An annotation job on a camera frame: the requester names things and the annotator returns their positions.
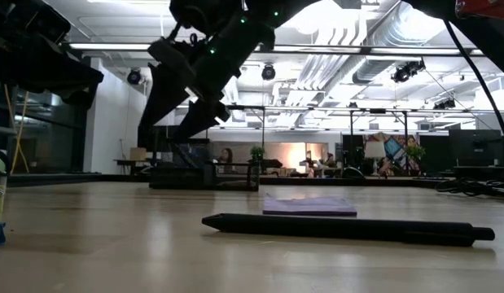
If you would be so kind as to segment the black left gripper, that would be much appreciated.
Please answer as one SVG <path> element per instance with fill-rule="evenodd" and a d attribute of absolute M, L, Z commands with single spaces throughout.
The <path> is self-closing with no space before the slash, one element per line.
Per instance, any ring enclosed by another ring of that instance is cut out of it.
<path fill-rule="evenodd" d="M 42 0 L 0 0 L 0 36 L 39 33 L 60 43 L 71 30 L 69 21 Z M 34 93 L 49 91 L 69 105 L 91 107 L 103 74 L 61 52 L 44 38 L 22 46 L 0 45 L 0 82 Z"/>

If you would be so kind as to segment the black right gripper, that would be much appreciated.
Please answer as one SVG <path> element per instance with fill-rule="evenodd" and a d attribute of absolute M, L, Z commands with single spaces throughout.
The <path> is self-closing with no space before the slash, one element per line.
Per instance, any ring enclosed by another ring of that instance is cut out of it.
<path fill-rule="evenodd" d="M 188 87 L 198 99 L 189 103 L 188 113 L 173 134 L 174 141 L 219 125 L 217 118 L 226 122 L 231 117 L 221 101 L 222 91 L 232 77 L 240 75 L 242 46 L 234 42 L 196 42 L 189 46 L 187 60 L 195 74 Z M 138 126 L 139 141 L 146 141 L 152 127 L 188 97 L 178 74 L 164 67 L 150 69 L 153 84 Z"/>

